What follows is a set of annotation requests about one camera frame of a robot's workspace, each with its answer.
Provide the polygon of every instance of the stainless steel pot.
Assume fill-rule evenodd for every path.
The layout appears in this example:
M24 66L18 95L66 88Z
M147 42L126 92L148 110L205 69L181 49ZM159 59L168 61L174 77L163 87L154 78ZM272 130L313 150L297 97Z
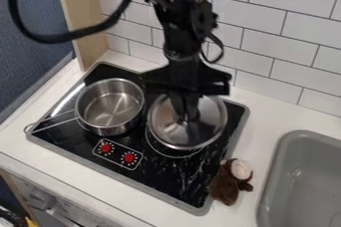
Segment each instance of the stainless steel pot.
M144 92L135 83L124 79L102 80L86 87L79 94L75 104L75 118L28 131L35 124L31 123L24 131L35 133L75 119L82 128L94 134L119 135L137 124L144 106Z

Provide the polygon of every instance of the pot lid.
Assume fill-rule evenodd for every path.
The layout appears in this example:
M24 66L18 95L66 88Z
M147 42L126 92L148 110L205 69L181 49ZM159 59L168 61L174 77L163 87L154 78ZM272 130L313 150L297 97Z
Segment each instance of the pot lid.
M203 96L198 100L195 120L179 118L171 99L162 95L149 112L152 135L162 144L179 150L199 149L216 141L227 124L227 109L219 97Z

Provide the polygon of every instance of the gray sink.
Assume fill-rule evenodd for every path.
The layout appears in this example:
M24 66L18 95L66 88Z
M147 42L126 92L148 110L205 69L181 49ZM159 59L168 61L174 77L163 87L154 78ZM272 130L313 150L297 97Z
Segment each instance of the gray sink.
M341 227L341 141L302 130L284 136L259 202L257 223Z

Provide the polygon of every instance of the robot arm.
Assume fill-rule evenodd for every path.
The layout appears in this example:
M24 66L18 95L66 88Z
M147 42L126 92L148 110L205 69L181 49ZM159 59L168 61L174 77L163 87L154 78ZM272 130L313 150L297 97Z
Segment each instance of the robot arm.
M37 35L23 24L17 0L9 0L10 13L19 30L28 38L46 44L61 43L82 38L114 26L132 0L124 0L118 10L105 22L61 35ZM217 15L207 0L150 0L156 9L165 32L165 56L170 64L164 68L142 74L147 89L153 93L166 93L179 116L197 116L196 105L202 95L228 95L230 74L216 71L205 65L223 56L220 40L212 35L217 27ZM221 54L209 61L201 50L206 38L221 49Z

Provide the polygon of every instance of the wooden panel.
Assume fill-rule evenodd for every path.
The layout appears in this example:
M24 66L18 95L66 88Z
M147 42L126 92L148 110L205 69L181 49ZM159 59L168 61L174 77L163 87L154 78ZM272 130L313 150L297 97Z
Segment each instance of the wooden panel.
M99 0L61 0L70 30L98 24L103 16ZM74 41L81 68L88 70L107 50L106 33Z

